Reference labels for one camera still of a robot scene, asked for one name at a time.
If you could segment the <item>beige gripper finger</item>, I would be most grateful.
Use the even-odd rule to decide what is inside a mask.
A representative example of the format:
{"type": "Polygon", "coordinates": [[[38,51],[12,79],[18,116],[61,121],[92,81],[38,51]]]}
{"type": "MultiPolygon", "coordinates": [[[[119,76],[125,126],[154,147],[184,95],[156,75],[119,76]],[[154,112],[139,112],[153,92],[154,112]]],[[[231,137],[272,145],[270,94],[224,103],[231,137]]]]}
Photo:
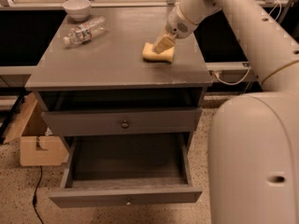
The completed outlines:
{"type": "Polygon", "coordinates": [[[153,51],[165,51],[166,50],[165,35],[166,35],[166,29],[163,28],[161,30],[161,32],[158,34],[156,40],[154,41],[154,43],[152,45],[153,51]]]}
{"type": "Polygon", "coordinates": [[[168,35],[163,35],[159,37],[153,44],[152,50],[160,54],[168,49],[171,49],[175,46],[175,40],[168,36],[168,35]]]}

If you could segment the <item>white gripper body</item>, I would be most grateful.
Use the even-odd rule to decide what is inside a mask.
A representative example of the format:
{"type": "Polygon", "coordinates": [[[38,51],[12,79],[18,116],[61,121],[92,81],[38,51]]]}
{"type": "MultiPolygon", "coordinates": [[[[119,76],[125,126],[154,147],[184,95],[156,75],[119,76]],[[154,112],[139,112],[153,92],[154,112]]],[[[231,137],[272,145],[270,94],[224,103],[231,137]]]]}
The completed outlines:
{"type": "Polygon", "coordinates": [[[165,33],[175,39],[188,37],[197,28],[197,24],[190,21],[176,5],[167,17],[165,33]]]}

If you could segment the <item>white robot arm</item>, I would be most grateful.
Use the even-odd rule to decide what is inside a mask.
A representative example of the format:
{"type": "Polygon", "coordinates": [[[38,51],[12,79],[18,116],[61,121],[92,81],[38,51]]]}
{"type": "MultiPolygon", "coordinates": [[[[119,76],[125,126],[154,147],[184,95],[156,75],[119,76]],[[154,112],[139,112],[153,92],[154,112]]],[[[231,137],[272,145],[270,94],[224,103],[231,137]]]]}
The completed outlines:
{"type": "Polygon", "coordinates": [[[239,81],[261,89],[226,101],[211,121],[211,223],[299,224],[297,42],[256,0],[180,0],[153,49],[174,47],[218,11],[247,58],[239,81]]]}

